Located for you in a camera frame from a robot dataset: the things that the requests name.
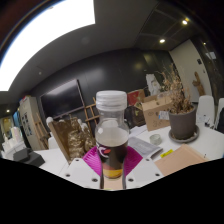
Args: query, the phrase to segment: black ceiling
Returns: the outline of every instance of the black ceiling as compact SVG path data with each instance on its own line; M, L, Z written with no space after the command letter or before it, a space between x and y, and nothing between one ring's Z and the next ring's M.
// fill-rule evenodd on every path
M180 10L156 0L95 0L96 24L61 36L35 54L21 69L8 92L0 92L0 117L11 105L54 72L84 58L107 51L139 48L172 50L200 32Z

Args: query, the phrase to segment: potted plant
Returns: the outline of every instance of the potted plant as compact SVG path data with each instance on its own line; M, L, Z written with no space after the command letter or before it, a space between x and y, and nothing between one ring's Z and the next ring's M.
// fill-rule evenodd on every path
M180 76L174 64L170 71L164 66L162 89L172 100L169 108L169 120L172 137L177 140L187 140L194 136L196 130L196 108L190 101L189 87L183 88Z

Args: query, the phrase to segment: white bottle cap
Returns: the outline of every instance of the white bottle cap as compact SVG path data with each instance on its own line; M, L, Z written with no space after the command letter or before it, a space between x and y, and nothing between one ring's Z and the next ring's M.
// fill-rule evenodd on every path
M100 91L96 93L96 107L103 111L121 111L127 108L127 93L123 91Z

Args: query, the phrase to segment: gray pot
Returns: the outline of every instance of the gray pot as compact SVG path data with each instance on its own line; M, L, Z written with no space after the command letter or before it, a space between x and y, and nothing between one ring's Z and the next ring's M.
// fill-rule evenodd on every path
M171 132L176 139L185 140L194 135L194 132L196 130L195 107L191 112L184 114L172 114L169 112L169 119Z

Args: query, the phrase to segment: jar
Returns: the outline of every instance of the jar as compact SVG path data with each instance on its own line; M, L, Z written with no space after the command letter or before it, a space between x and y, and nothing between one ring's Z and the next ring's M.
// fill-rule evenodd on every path
M122 175L127 154L129 128L124 122L127 94L122 91L100 91L96 94L99 123L95 128L97 151L103 174L109 179Z

